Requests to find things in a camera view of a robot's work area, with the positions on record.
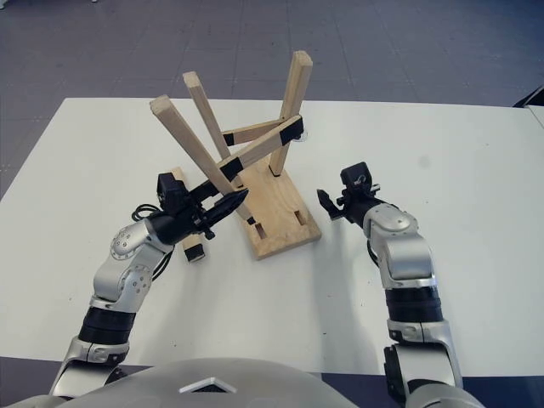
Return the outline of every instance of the light wood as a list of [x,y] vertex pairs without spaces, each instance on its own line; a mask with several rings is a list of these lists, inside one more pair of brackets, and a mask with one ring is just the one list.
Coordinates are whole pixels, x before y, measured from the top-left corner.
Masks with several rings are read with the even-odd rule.
[[[184,148],[193,162],[202,170],[218,191],[224,196],[235,191],[229,180],[221,173],[202,142],[181,116],[166,95],[159,96],[150,102],[153,115],[162,123],[174,139]],[[238,214],[248,220],[252,217],[246,205],[242,202],[236,209]]]
[[[300,106],[303,103],[306,88],[309,83],[309,76],[312,73],[312,59],[305,51],[295,51],[292,55],[291,69],[287,78],[286,93],[283,97],[280,119],[298,115]],[[286,162],[289,144],[282,146],[272,153],[270,157],[270,170],[276,176],[281,174]]]
[[274,177],[268,157],[244,170],[241,179],[249,189],[245,203],[258,221],[254,225],[243,223],[257,259],[321,238],[289,175],[284,171],[281,177]]
[[282,122],[283,119],[276,119],[274,121],[258,123],[257,125],[238,127],[237,129],[223,132],[223,136],[225,134],[232,134],[235,145],[239,145],[240,143],[252,142],[256,138],[263,136],[265,133],[272,130],[276,126],[281,125]]
[[[184,82],[187,89],[189,89],[189,93],[191,98],[193,99],[193,102],[195,102],[196,109],[198,109],[201,114],[207,131],[210,133],[210,136],[212,136],[213,143],[215,144],[219,155],[222,159],[229,157],[229,146],[227,146],[226,142],[224,141],[223,133],[221,132],[221,128],[219,127],[215,115],[213,114],[212,107],[210,106],[210,102],[207,99],[206,91],[202,86],[200,78],[198,77],[198,75],[196,75],[196,72],[194,71],[185,72]],[[236,177],[232,183],[237,187],[241,187],[241,181],[239,177]]]
[[[173,174],[173,177],[176,180],[183,181],[185,183],[185,186],[187,187],[187,180],[186,180],[186,178],[184,176],[184,173],[182,172],[180,167],[173,168],[172,170],[170,170],[170,173]],[[189,235],[187,238],[184,238],[181,241],[181,246],[184,249],[184,253],[185,253],[185,256],[187,257],[187,261],[189,261],[189,262],[198,261],[199,259],[202,259],[202,258],[204,258],[206,256],[206,254],[204,253],[204,249],[202,247],[202,239],[201,239],[201,236],[199,234]],[[197,255],[190,258],[190,254],[195,253],[194,248],[196,248],[198,246],[202,247],[202,251],[196,252]]]
[[296,115],[284,121],[280,126],[276,126],[272,130],[269,130],[266,134],[264,134],[257,140],[254,140],[243,149],[238,150],[228,159],[222,160],[220,163],[218,163],[219,168],[221,168],[228,162],[231,162],[235,157],[240,160],[243,168],[248,168],[253,163],[262,159],[266,155],[269,155],[271,152],[281,147],[280,132],[283,129],[291,126],[298,119],[300,119],[300,115]]

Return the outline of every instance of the silver robot arm segment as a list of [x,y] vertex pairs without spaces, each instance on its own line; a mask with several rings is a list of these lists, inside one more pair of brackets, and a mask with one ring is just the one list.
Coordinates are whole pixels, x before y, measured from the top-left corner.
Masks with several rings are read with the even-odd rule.
[[386,203],[373,207],[363,220],[386,291],[389,336],[399,342],[384,353],[389,390],[400,400],[427,383],[462,388],[431,252],[417,229],[414,217]]
[[369,255],[380,269],[388,332],[397,342],[383,350],[389,395],[410,408],[482,407],[462,389],[431,252],[417,232],[416,219],[376,198],[380,186],[372,184],[364,162],[344,168],[340,177],[346,187],[337,199],[342,208],[323,190],[318,190],[318,197],[331,219],[346,218],[363,229]]
[[[212,239],[210,228],[244,201],[247,190],[225,195],[205,210],[201,202],[215,194],[209,182],[188,191],[171,173],[159,175],[161,209],[139,206],[133,213],[137,222],[121,229],[111,242],[110,254],[94,276],[82,328],[71,340],[51,395],[76,398],[122,377],[117,366],[127,356],[134,319],[175,244],[191,234]],[[142,218],[141,211],[152,213]]]
[[78,336],[50,394],[75,398],[116,378],[128,354],[134,318],[151,288],[152,274],[173,246],[162,244],[147,219],[121,229],[94,276],[94,293]]

